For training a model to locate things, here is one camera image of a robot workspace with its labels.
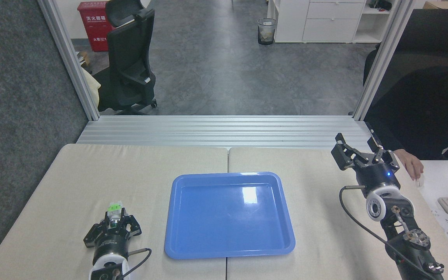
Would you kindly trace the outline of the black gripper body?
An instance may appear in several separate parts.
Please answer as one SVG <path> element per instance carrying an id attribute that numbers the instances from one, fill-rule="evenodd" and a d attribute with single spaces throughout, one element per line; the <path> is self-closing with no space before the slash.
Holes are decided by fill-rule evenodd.
<path id="1" fill-rule="evenodd" d="M 100 234 L 95 241 L 93 260 L 98 260 L 100 257 L 108 254 L 117 254 L 125 259 L 128 259 L 128 241 L 130 233 L 127 230 L 120 230 L 118 233 Z"/>
<path id="2" fill-rule="evenodd" d="M 400 183 L 397 181 L 393 171 L 384 163 L 370 166 L 355 166 L 356 180 L 360 186 L 365 186 L 362 190 L 363 197 L 382 186 L 396 186 L 400 189 Z"/>

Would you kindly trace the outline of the seated person's hand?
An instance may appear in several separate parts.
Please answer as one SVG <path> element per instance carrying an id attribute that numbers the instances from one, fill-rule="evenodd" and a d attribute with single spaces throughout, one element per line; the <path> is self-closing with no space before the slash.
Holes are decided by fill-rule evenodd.
<path id="1" fill-rule="evenodd" d="M 418 180 L 424 173 L 424 166 L 421 161 L 405 149 L 394 150 L 394 154 L 399 158 L 403 167 L 412 180 Z"/>

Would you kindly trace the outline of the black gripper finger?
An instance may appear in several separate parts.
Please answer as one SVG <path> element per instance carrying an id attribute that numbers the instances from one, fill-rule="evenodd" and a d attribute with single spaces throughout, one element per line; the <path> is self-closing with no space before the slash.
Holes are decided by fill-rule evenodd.
<path id="1" fill-rule="evenodd" d="M 142 234 L 142 229 L 133 215 L 128 215 L 126 209 L 121 209 L 121 218 L 117 223 L 117 233 L 125 239 Z"/>
<path id="2" fill-rule="evenodd" d="M 340 170 L 347 170 L 347 168 L 354 168 L 356 165 L 361 166 L 369 162 L 367 154 L 347 145 L 342 133 L 335 136 L 335 141 L 336 144 L 331 150 L 331 155 Z"/>
<path id="3" fill-rule="evenodd" d="M 103 220 L 91 227 L 83 241 L 86 248 L 103 249 L 114 245 L 114 213 L 105 212 Z"/>
<path id="4" fill-rule="evenodd" d="M 399 170 L 400 166 L 393 151 L 384 149 L 379 137 L 375 134 L 375 131 L 371 126 L 368 126 L 368 130 L 371 137 L 367 143 L 374 154 L 372 163 L 385 163 L 387 166 L 389 166 L 389 168 L 391 168 L 391 170 Z"/>

